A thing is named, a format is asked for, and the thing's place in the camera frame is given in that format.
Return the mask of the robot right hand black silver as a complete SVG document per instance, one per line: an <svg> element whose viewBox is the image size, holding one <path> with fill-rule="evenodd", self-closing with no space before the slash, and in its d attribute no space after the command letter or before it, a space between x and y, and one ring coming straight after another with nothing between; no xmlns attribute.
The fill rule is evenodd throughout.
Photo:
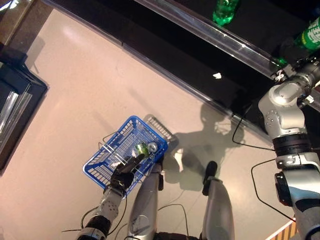
<svg viewBox="0 0 320 240"><path fill-rule="evenodd" d="M299 60L310 55L309 51L298 40L292 37L287 38L272 52L273 60L282 66L287 64L295 65Z"/></svg>

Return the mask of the robot left hand black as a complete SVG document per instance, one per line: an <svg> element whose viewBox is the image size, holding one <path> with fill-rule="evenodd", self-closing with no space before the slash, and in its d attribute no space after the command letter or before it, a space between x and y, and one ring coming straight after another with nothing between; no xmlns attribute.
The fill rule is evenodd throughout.
<svg viewBox="0 0 320 240"><path fill-rule="evenodd" d="M119 190L123 195L130 187L134 180L134 174L137 166L145 158L145 154L141 153L138 156L127 156L124 159L124 164L117 165L110 179L110 185Z"/></svg>

